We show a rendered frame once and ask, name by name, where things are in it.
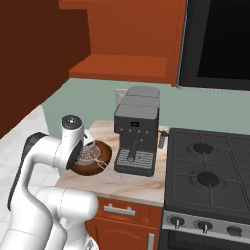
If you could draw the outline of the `metal mesh tea strainer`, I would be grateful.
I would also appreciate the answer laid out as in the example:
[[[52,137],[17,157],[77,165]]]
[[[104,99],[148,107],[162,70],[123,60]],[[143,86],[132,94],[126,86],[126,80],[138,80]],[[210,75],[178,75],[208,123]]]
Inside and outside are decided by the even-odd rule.
[[[101,152],[94,146],[91,149],[84,150],[81,152],[80,156],[76,160],[78,166],[89,166],[91,164],[96,164],[100,169],[107,167],[107,164],[99,160]]]

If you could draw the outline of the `brown bowl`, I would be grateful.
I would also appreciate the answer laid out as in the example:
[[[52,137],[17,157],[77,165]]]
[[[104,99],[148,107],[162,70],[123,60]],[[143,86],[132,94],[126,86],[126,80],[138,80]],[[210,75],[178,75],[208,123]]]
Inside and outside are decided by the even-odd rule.
[[[103,141],[95,140],[95,146],[100,150],[101,154],[99,156],[99,160],[105,162],[108,166],[111,157],[112,157],[112,149],[111,147]],[[100,169],[96,164],[91,164],[89,166],[78,166],[75,164],[71,167],[71,170],[75,173],[83,176],[92,176],[100,173],[102,169]]]

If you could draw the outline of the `dark brown cabinet door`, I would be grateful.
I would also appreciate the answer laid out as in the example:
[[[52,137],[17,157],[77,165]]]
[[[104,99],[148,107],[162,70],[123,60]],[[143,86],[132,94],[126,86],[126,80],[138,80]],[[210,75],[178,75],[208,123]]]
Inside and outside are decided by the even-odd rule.
[[[62,10],[59,0],[0,0],[0,138],[89,54],[85,10]]]

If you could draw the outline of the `dark grey coffee machine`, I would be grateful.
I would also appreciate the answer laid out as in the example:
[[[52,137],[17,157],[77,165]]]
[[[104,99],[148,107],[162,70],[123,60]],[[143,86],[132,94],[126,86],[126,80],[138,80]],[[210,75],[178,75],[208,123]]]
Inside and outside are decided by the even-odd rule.
[[[139,176],[154,175],[158,139],[160,91],[151,86],[128,89],[114,113],[114,132],[119,135],[119,150],[114,170]]]

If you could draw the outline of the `orange drawer front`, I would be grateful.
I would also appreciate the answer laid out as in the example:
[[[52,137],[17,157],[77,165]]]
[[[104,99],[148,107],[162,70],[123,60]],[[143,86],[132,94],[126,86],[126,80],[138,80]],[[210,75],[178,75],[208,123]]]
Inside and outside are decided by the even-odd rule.
[[[97,212],[97,216],[103,219],[112,219],[117,220],[119,222],[129,222],[143,226],[156,227],[160,226],[162,208],[152,205],[146,205],[135,202],[122,201],[117,199],[108,199],[99,197],[99,209]],[[104,205],[108,205],[111,203],[114,207],[119,208],[127,208],[131,207],[134,211],[136,211],[135,216],[116,214],[112,212],[106,212],[103,209]]]

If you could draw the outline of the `orange base cupboard door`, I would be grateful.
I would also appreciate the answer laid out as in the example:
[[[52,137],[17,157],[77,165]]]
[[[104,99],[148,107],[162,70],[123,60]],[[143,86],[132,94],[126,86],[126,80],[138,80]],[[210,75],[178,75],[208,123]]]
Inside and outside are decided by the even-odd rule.
[[[153,250],[158,248],[158,228],[98,217],[87,221],[86,227],[100,250],[147,250],[150,233],[154,234]]]

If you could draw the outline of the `grey stove knob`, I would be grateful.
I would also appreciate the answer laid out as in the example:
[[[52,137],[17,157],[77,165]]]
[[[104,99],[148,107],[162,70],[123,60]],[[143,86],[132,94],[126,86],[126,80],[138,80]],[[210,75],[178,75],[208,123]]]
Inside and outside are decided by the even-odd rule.
[[[175,229],[178,229],[179,226],[185,222],[185,220],[179,216],[172,216],[170,218],[170,222],[175,226]]]
[[[206,234],[213,225],[208,221],[198,221],[197,226],[203,231],[204,234]]]
[[[240,237],[242,235],[242,228],[238,226],[228,226],[226,231],[229,235]]]

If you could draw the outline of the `black gas stove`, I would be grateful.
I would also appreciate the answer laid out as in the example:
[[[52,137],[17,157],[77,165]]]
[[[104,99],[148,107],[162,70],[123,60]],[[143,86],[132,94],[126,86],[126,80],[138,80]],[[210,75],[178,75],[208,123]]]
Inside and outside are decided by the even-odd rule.
[[[172,216],[185,222],[175,229]],[[213,227],[204,234],[198,221]],[[158,250],[250,250],[250,135],[169,131]]]

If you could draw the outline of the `black microwave oven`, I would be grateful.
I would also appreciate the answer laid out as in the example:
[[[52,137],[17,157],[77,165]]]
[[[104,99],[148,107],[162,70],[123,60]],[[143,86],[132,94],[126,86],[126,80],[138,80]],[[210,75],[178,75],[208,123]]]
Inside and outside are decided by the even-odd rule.
[[[250,94],[250,0],[187,0],[178,87]]]

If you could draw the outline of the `white wall socket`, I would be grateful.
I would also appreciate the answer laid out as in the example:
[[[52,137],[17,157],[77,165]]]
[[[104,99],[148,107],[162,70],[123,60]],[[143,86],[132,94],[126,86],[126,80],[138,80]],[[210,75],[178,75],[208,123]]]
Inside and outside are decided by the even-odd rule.
[[[123,97],[127,94],[127,89],[115,90],[115,106],[119,106]]]

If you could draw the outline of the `orange wall cabinet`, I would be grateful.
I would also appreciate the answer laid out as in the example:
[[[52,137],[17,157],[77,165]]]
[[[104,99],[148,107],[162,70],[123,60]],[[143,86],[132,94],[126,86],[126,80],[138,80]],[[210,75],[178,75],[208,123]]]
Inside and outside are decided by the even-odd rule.
[[[90,54],[72,78],[177,82],[188,0],[59,0],[62,10],[85,10]]]

